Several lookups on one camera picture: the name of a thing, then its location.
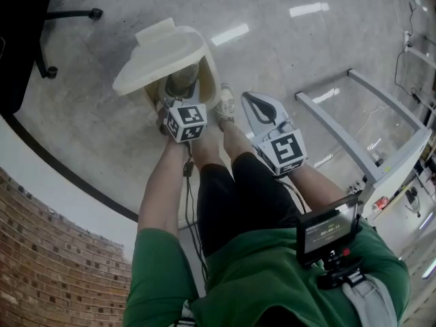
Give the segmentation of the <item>person's right forearm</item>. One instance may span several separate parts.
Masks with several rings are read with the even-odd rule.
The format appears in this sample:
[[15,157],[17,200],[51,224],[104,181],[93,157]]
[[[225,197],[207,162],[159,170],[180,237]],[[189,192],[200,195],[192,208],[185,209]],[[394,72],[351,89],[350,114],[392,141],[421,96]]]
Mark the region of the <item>person's right forearm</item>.
[[308,164],[292,170],[288,177],[312,212],[322,211],[346,196],[334,182]]

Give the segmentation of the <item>person's right leg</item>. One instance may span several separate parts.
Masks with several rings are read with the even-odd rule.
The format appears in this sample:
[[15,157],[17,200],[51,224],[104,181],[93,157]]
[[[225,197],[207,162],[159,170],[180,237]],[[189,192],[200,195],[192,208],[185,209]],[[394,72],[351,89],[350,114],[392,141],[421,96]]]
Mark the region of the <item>person's right leg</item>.
[[219,127],[223,132],[223,147],[231,163],[234,163],[242,154],[255,153],[248,137],[246,137],[233,121],[222,119],[219,122]]

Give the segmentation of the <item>black chest-mounted monitor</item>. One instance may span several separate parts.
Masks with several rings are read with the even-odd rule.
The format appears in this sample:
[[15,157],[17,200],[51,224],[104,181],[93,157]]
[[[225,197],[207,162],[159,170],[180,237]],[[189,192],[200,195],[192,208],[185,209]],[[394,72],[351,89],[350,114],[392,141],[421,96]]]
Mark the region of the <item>black chest-mounted monitor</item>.
[[348,195],[301,215],[296,226],[298,263],[307,268],[350,243],[358,233],[358,207],[358,196]]

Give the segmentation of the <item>beige trash bin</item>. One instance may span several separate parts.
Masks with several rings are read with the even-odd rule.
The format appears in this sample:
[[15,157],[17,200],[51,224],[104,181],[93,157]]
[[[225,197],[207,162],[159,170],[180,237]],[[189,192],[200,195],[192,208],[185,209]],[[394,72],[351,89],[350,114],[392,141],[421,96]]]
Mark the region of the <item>beige trash bin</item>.
[[138,45],[131,52],[112,88],[120,95],[142,92],[159,109],[160,80],[188,65],[199,63],[200,101],[207,110],[218,102],[221,81],[211,51],[192,27],[177,26],[167,18],[135,34]]

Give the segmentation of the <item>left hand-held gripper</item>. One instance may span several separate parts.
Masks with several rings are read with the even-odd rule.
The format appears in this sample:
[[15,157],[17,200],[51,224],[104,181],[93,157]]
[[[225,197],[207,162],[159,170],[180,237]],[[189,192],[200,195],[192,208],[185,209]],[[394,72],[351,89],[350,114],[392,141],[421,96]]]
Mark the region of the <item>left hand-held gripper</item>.
[[198,78],[189,88],[190,98],[168,97],[167,80],[160,80],[158,86],[158,108],[164,107],[168,115],[164,123],[168,134],[177,143],[198,139],[207,126],[206,106],[200,101],[200,81]]

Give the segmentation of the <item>person's black shorts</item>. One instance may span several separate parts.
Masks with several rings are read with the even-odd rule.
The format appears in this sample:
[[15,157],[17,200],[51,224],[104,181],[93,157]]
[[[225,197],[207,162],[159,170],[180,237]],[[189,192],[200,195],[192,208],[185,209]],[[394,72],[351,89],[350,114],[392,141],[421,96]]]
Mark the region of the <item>person's black shorts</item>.
[[206,164],[200,169],[198,230],[208,258],[245,232],[294,228],[300,211],[289,191],[252,153],[232,169]]

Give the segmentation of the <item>person's left forearm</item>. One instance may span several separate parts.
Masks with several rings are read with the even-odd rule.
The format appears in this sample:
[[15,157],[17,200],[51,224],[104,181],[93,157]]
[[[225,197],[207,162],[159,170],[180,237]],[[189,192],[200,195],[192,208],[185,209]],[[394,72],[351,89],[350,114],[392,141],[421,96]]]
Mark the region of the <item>person's left forearm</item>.
[[138,231],[153,228],[178,235],[186,158],[187,146],[169,139],[147,181],[138,213]]

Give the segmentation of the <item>person's left leg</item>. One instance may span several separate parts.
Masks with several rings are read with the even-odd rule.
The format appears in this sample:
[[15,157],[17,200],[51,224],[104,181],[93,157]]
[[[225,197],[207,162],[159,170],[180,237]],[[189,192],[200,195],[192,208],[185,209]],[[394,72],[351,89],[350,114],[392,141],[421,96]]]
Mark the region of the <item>person's left leg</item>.
[[224,166],[219,155],[218,141],[208,129],[205,129],[198,139],[191,141],[191,154],[199,172],[204,166],[211,164]]

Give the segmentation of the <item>black office chair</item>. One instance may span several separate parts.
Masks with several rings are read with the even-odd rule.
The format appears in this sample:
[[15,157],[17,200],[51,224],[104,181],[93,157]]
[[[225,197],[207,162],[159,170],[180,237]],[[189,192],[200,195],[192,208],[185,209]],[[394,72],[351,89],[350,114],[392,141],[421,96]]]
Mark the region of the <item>black office chair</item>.
[[0,114],[20,110],[34,65],[42,78],[54,79],[58,69],[46,66],[40,38],[47,20],[86,16],[99,20],[103,11],[49,12],[50,0],[0,0]]

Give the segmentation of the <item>person's leg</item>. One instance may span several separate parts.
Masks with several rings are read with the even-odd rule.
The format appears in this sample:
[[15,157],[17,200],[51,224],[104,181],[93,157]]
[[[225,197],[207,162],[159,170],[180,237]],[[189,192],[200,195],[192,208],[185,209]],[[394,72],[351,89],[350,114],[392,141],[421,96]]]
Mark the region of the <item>person's leg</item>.
[[222,119],[219,122],[219,127],[223,132],[223,147],[231,163],[234,163],[242,154],[255,153],[248,137],[246,137],[233,121]]
[[224,166],[219,155],[218,141],[208,129],[205,129],[198,139],[191,141],[191,154],[199,172],[204,166],[211,164]]

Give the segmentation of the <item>person's left hand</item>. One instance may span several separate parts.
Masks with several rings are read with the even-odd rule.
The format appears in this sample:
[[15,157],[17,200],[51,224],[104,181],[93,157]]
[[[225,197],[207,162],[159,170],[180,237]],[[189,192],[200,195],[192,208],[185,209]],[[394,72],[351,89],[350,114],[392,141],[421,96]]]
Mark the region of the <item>person's left hand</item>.
[[167,136],[168,135],[168,130],[166,127],[166,124],[164,123],[164,121],[166,120],[168,115],[168,111],[162,107],[160,108],[160,110],[157,113],[157,121],[156,124],[159,128],[159,132],[163,135],[163,136]]

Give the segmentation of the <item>clear plastic bottle green cap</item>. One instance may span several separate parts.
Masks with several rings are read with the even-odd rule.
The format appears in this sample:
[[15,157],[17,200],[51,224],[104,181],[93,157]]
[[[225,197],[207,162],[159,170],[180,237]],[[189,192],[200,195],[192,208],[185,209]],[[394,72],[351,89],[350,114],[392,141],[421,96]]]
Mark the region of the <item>clear plastic bottle green cap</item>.
[[174,98],[190,98],[196,87],[198,73],[199,63],[194,63],[170,74],[166,80],[166,93]]

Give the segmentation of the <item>person's right shoe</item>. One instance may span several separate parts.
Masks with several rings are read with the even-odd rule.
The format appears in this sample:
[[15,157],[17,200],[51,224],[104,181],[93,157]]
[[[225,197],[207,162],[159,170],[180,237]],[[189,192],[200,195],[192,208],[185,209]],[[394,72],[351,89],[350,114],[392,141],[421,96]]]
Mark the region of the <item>person's right shoe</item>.
[[228,84],[222,84],[220,99],[215,106],[216,122],[221,131],[223,131],[223,122],[234,122],[234,109],[235,103],[233,92]]

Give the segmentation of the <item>person's green shirt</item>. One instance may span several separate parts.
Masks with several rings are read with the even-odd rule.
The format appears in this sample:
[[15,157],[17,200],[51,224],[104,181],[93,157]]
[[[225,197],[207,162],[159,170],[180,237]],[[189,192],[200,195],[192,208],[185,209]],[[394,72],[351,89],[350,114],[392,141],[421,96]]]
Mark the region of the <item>person's green shirt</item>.
[[317,287],[323,270],[303,269],[296,259],[296,232],[256,230],[237,236],[207,261],[206,295],[199,297],[189,262],[176,236],[138,231],[123,327],[362,327],[366,299],[369,327],[386,311],[396,326],[410,297],[406,265],[365,221],[350,245],[362,259],[367,291],[348,285]]

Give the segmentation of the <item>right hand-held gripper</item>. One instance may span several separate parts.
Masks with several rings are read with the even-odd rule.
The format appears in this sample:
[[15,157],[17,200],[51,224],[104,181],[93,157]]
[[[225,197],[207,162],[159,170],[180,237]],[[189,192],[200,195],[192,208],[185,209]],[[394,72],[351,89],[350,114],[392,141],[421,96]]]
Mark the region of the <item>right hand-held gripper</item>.
[[[272,124],[288,118],[282,103],[257,92],[244,92],[241,104],[254,136],[260,135]],[[289,121],[284,121],[268,133],[255,137],[253,141],[258,155],[272,170],[274,176],[285,176],[304,165],[307,159],[302,134]]]

